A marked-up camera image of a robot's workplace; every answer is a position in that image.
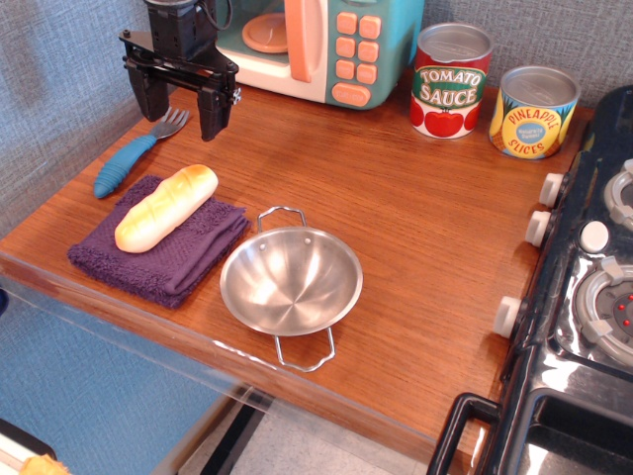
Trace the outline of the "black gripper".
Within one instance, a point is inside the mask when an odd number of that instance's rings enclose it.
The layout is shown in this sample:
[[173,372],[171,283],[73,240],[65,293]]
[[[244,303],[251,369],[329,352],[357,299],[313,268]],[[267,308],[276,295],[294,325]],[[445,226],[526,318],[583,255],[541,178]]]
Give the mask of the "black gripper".
[[147,1],[149,30],[125,29],[125,68],[143,116],[151,122],[168,109],[169,84],[198,91],[202,140],[212,141],[241,99],[238,66],[217,48],[230,26],[229,1]]

